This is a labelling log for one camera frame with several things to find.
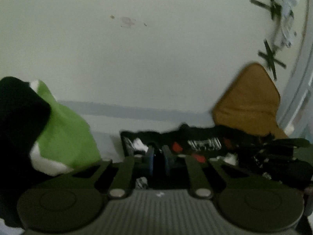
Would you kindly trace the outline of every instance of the gray stripe on wall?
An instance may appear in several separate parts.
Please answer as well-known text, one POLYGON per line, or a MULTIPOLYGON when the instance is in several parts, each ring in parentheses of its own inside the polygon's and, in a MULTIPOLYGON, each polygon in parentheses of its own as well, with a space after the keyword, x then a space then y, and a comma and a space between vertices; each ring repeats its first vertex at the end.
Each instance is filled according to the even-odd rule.
POLYGON ((81 115, 130 118, 136 120, 171 121, 175 123, 185 122, 190 125, 198 126, 214 125, 209 112, 193 113, 178 110, 146 109, 80 101, 59 102, 81 115))

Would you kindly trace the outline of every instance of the metal bolt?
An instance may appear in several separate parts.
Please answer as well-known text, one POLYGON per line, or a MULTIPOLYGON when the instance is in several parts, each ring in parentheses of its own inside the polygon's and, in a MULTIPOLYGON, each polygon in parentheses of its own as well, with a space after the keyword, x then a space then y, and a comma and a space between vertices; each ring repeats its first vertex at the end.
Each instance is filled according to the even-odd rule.
POLYGON ((123 189, 120 189, 120 188, 115 188, 115 189, 112 189, 109 194, 110 196, 114 197, 114 198, 121 198, 125 195, 125 191, 123 189))
POLYGON ((209 197, 212 194, 210 189, 207 188, 199 188, 196 190, 196 195, 201 198, 209 197))

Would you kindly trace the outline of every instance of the round joint cover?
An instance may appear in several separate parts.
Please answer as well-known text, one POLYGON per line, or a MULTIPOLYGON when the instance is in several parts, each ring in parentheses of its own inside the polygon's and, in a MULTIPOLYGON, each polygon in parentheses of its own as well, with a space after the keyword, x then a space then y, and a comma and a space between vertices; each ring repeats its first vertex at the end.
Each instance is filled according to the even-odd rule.
POLYGON ((211 190, 206 188, 199 188, 196 190, 196 195, 202 198, 210 197, 211 190))
POLYGON ((292 188, 226 188, 218 205, 230 222, 255 232, 288 229, 298 223, 304 209, 301 195, 292 188))
POLYGON ((96 189, 29 189, 18 200, 24 227, 45 233, 77 230, 99 214, 103 206, 96 189))
POLYGON ((125 191, 123 189, 120 189, 120 188, 116 188, 116 189, 112 189, 110 190, 109 194, 111 197, 114 197, 114 198, 121 198, 125 195, 125 191))

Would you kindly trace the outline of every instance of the brown fabric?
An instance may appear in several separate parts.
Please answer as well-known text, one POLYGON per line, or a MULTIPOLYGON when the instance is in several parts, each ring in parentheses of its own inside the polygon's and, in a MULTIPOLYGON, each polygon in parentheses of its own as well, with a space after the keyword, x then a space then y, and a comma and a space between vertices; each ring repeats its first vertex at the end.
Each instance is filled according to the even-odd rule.
POLYGON ((213 109, 216 125, 240 129, 252 135, 287 138, 276 123, 281 97, 262 65, 253 63, 242 70, 213 109))

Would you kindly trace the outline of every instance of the green fabric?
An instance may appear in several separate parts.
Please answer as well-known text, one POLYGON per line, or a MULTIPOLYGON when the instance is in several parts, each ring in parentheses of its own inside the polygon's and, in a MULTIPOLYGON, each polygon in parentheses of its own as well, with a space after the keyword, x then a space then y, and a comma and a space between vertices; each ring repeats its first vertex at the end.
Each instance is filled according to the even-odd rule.
POLYGON ((39 81, 37 94, 51 106, 49 121, 37 139, 40 155, 73 169, 101 160, 87 122, 59 104, 42 81, 39 81))

